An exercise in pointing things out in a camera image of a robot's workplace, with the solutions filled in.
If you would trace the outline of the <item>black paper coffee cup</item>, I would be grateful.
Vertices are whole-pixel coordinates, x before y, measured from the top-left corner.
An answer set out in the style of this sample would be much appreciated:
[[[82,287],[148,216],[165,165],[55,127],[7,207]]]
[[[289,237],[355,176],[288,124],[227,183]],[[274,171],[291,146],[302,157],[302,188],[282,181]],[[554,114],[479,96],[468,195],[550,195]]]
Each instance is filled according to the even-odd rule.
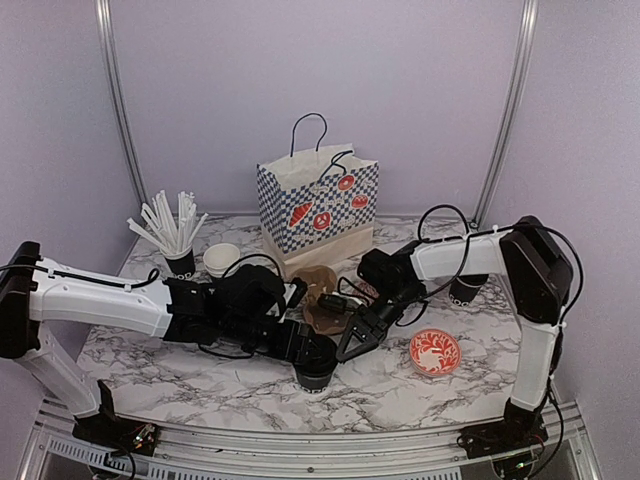
[[[449,287],[449,299],[454,305],[467,306],[487,282],[488,274],[461,275]]]

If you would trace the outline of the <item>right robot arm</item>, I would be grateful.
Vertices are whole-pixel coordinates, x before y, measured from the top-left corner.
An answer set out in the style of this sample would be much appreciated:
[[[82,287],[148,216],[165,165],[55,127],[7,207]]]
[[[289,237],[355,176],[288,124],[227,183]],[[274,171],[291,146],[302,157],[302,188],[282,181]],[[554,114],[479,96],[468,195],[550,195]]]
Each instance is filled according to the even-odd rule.
[[[521,332],[516,380],[495,438],[515,448],[529,437],[541,417],[561,354],[565,318],[584,286],[584,269],[575,247],[537,217],[512,225],[444,239],[418,238],[389,254],[365,253],[358,277],[377,298],[349,318],[337,348],[340,363],[376,349],[405,310],[433,297],[428,282],[445,287],[481,288],[487,278],[500,279],[510,296]]]

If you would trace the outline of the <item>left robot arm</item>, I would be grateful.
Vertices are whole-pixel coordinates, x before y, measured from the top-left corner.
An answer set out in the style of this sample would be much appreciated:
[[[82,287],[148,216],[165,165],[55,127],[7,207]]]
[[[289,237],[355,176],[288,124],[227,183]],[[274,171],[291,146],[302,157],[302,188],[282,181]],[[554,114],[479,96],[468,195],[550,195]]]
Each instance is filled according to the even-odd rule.
[[[166,342],[210,346],[223,339],[310,372],[322,346],[310,328],[288,320],[306,284],[244,264],[210,283],[152,274],[145,281],[99,276],[60,265],[23,243],[1,269],[1,355],[17,360],[106,445],[125,438],[126,423],[109,395],[53,339],[48,320],[122,328]]]

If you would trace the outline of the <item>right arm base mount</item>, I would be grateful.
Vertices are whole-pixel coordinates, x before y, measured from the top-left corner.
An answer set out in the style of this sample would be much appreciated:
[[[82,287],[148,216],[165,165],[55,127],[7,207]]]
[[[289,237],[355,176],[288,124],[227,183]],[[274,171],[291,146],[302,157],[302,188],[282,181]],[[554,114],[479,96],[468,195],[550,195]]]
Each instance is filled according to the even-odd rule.
[[[465,427],[460,430],[456,442],[465,450],[468,459],[475,459],[542,446],[547,440],[547,430],[540,421],[536,421],[530,430],[525,430],[521,425],[500,420]]]

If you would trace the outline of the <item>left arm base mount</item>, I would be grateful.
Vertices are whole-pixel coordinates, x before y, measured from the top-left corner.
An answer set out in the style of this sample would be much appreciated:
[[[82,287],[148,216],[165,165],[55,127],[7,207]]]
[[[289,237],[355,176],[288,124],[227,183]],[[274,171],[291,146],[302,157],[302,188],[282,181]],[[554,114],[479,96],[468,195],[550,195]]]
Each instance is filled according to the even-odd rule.
[[[110,389],[97,381],[100,392],[98,412],[88,417],[74,417],[72,435],[75,438],[125,453],[145,456],[154,454],[160,427],[157,424],[118,416]]]

